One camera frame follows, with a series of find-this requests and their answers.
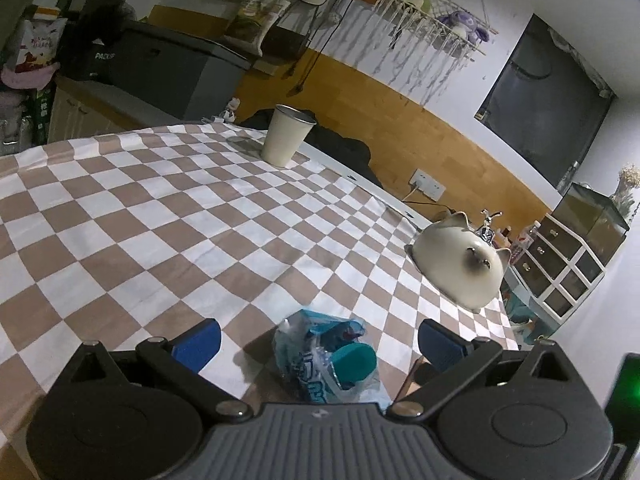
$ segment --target paper cup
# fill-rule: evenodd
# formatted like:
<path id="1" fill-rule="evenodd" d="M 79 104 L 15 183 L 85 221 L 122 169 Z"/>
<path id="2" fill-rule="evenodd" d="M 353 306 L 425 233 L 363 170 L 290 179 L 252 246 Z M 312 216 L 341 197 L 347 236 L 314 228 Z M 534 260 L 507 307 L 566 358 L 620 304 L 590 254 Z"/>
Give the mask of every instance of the paper cup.
<path id="1" fill-rule="evenodd" d="M 284 168 L 314 126 L 316 121 L 307 114 L 286 105 L 276 105 L 264 139 L 262 160 Z"/>

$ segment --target plush toy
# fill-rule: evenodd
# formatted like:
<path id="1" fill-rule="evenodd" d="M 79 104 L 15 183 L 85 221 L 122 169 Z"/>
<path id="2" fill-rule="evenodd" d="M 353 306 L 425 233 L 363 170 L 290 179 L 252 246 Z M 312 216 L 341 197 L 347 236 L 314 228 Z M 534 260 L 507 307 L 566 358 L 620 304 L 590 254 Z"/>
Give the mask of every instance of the plush toy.
<path id="1" fill-rule="evenodd" d="M 450 27 L 454 34 L 459 35 L 460 38 L 467 40 L 472 45 L 477 45 L 481 41 L 489 41 L 489 32 L 485 28 L 479 27 L 474 17 L 468 12 L 457 10 L 437 19 Z"/>

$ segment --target white cat figurine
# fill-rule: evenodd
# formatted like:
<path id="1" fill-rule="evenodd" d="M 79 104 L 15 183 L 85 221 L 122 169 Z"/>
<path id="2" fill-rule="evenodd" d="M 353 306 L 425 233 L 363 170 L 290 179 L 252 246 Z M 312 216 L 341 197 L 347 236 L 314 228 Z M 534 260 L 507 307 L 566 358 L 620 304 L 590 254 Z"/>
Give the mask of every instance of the white cat figurine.
<path id="1" fill-rule="evenodd" d="M 478 312 L 498 293 L 511 251 L 496 250 L 458 212 L 428 226 L 412 247 L 418 270 L 459 306 Z"/>

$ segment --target table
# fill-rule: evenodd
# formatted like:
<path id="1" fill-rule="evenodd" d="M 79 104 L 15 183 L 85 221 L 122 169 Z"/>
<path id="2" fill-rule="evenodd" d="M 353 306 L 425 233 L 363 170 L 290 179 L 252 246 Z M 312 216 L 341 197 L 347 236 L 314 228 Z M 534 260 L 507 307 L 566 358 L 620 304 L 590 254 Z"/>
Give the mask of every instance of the table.
<path id="1" fill-rule="evenodd" d="M 391 397 L 426 317 L 517 348 L 499 298 L 474 315 L 420 275 L 406 218 L 303 155 L 263 162 L 263 136 L 186 124 L 0 158 L 0 478 L 31 477 L 26 425 L 82 340 L 132 349 L 214 317 L 201 375 L 254 406 L 286 397 L 271 335 L 302 306 L 368 323 Z"/>

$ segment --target cat ear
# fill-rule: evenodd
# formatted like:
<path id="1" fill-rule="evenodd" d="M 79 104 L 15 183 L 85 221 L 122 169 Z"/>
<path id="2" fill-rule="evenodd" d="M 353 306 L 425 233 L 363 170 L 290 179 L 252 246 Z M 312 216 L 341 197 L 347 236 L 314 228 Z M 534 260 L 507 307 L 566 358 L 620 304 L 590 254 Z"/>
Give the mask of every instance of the cat ear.
<path id="1" fill-rule="evenodd" d="M 500 261 L 502 262 L 502 267 L 506 269 L 507 265 L 509 265 L 509 260 L 511 259 L 511 250 L 503 248 L 498 249 L 496 252 L 498 253 L 498 258 L 500 258 Z"/>
<path id="2" fill-rule="evenodd" d="M 444 220 L 439 221 L 438 225 L 441 227 L 461 227 L 463 229 L 469 229 L 469 220 L 464 212 L 458 211 L 446 217 Z"/>

